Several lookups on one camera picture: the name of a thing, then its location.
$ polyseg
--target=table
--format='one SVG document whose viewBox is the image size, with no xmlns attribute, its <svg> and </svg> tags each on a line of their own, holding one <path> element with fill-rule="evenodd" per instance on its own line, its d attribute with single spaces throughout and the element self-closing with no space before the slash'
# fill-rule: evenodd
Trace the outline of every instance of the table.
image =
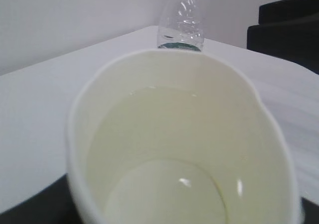
<svg viewBox="0 0 319 224">
<path fill-rule="evenodd" d="M 144 29 L 0 76 L 0 212 L 65 171 L 64 127 L 82 86 L 105 63 L 154 48 L 157 27 Z M 280 124 L 301 195 L 319 204 L 319 76 L 264 54 L 205 40 L 204 53 L 248 76 Z"/>
</svg>

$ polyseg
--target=bottle label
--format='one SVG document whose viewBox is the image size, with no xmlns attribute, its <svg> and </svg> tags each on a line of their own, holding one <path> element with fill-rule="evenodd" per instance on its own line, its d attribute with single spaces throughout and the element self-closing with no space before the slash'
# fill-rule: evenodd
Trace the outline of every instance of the bottle label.
<svg viewBox="0 0 319 224">
<path fill-rule="evenodd" d="M 200 49 L 196 46 L 186 44 L 186 43 L 181 43 L 181 42 L 165 43 L 159 46 L 159 48 L 173 48 L 173 49 L 200 51 Z"/>
</svg>

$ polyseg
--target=liquid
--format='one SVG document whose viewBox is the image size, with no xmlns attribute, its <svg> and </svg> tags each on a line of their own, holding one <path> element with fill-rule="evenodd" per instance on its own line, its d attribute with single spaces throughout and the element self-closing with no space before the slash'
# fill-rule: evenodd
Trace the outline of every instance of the liquid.
<svg viewBox="0 0 319 224">
<path fill-rule="evenodd" d="M 210 176 L 176 160 L 153 160 L 130 170 L 105 207 L 111 224 L 224 224 L 224 204 Z"/>
<path fill-rule="evenodd" d="M 198 145 L 212 145 L 213 99 L 171 88 L 132 93 L 107 114 L 87 178 L 110 224 L 225 224 Z"/>
</svg>

